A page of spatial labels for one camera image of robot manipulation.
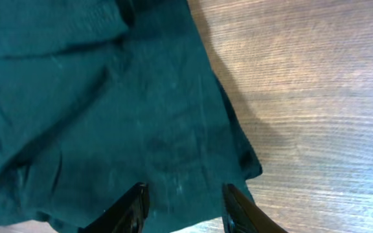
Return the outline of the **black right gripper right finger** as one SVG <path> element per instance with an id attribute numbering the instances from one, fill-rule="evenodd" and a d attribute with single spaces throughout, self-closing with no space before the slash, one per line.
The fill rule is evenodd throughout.
<path id="1" fill-rule="evenodd" d="M 223 228 L 227 233 L 288 233 L 235 185 L 223 184 Z"/>

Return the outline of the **black shorts white lining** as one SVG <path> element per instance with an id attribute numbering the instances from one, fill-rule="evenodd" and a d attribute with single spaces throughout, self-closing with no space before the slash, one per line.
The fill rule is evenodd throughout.
<path id="1" fill-rule="evenodd" d="M 0 1 L 0 226 L 76 232 L 144 182 L 172 232 L 261 173 L 185 0 Z"/>

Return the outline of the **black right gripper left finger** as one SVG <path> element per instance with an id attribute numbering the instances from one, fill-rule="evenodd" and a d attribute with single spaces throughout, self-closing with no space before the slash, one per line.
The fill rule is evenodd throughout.
<path id="1" fill-rule="evenodd" d="M 141 233 L 150 209 L 146 183 L 136 183 L 110 208 L 78 233 Z"/>

